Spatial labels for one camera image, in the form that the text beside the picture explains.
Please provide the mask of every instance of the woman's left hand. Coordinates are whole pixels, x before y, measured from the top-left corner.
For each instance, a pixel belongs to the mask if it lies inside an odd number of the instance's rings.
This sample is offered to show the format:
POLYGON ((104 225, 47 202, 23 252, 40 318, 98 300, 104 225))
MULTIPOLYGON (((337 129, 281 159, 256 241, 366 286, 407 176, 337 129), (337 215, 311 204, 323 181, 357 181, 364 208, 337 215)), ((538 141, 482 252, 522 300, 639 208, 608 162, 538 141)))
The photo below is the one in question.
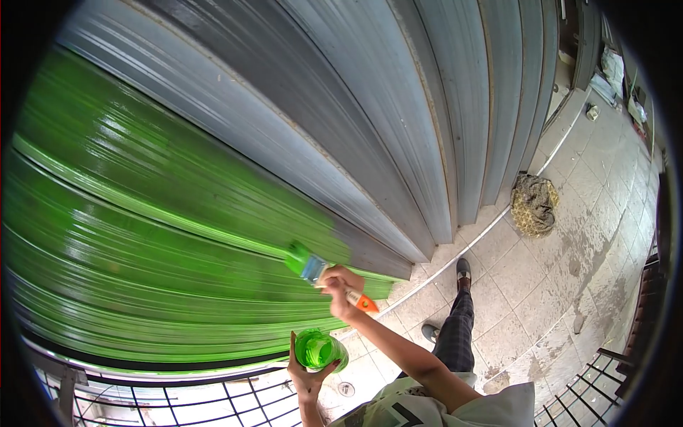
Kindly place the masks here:
POLYGON ((296 360, 296 354, 294 353, 295 338, 296 334, 292 331, 290 336, 290 364, 287 366, 287 372, 289 372, 292 377, 292 382, 296 388, 299 402, 315 403, 318 400, 322 382, 337 368, 341 359, 335 360, 319 372, 308 372, 306 368, 296 360))

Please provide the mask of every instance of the metal railing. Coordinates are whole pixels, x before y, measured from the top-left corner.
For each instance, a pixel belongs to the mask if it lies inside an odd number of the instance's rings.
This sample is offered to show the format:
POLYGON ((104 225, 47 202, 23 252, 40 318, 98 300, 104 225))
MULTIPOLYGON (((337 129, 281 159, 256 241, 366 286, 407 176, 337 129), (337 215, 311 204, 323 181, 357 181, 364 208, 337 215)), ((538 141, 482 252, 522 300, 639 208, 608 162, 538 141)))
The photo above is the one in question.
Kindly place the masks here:
MULTIPOLYGON (((52 399, 60 380, 36 368, 52 399)), ((286 371, 252 374, 237 381, 172 386, 88 375, 74 390, 73 424, 100 426, 295 427, 301 424, 296 390, 286 371)))
POLYGON ((619 411, 622 399, 615 393, 625 375, 617 371, 625 356, 599 348, 592 361, 577 374, 565 391, 534 417, 537 427, 606 426, 619 411))

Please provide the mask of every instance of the tiled floor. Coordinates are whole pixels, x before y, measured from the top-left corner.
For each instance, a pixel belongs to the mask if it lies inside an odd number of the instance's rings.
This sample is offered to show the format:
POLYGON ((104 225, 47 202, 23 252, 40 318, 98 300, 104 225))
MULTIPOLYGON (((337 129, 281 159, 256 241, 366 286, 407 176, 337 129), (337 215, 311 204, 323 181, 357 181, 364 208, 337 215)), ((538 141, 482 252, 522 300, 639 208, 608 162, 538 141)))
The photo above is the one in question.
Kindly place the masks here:
MULTIPOLYGON (((576 103, 583 105, 584 99, 585 94, 576 103)), ((542 173, 559 192, 553 233, 543 239, 521 236, 507 213, 464 255, 473 270, 473 352, 476 389, 482 393, 534 381, 539 407, 563 389, 598 347, 624 347, 636 284, 654 233, 658 174, 625 113, 594 94, 588 100, 601 108, 600 117, 590 122, 580 114, 542 173)), ((552 131, 546 135, 553 137, 552 131)), ((542 141, 530 170, 539 170, 556 145, 542 141)), ((476 224, 462 227, 453 244, 441 245, 431 263, 415 266, 411 281, 397 284, 380 309, 458 255, 507 203, 502 195, 495 206, 483 207, 476 224)), ((424 322, 440 325, 455 296, 452 264, 380 321, 431 350, 433 344, 422 337, 420 327, 424 322)), ((357 333, 344 344, 351 361, 326 381, 321 394, 332 419, 372 398, 400 372, 357 333), (354 385, 353 397, 337 393, 341 381, 354 385)))

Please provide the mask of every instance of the gray shoe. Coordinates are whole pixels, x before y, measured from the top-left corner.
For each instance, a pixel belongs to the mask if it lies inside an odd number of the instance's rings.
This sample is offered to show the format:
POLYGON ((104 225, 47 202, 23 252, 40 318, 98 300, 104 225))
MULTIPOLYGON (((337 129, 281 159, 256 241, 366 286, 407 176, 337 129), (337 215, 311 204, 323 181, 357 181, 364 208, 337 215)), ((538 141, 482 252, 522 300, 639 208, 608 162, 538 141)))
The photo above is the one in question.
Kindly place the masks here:
POLYGON ((464 258, 460 258, 456 264, 456 271, 458 272, 456 275, 458 290, 461 288, 469 290, 472 284, 472 270, 470 269, 469 262, 464 258))
POLYGON ((441 332, 441 330, 434 325, 430 325, 429 323, 422 325, 422 335, 435 344, 439 332, 441 332))

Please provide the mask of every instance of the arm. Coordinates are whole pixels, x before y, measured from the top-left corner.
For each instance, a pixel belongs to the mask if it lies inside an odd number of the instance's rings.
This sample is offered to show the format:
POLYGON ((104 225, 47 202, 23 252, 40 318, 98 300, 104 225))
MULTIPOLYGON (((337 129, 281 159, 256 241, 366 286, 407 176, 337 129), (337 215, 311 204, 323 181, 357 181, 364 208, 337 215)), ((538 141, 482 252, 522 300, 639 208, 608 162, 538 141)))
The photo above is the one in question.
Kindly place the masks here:
POLYGON ((452 413, 462 405, 481 397, 463 380, 453 375, 446 365, 424 348, 412 343, 377 322, 346 301, 344 286, 363 290, 364 279, 345 267, 329 268, 320 278, 325 293, 332 294, 332 315, 358 329, 399 368, 422 384, 430 395, 443 403, 452 413))

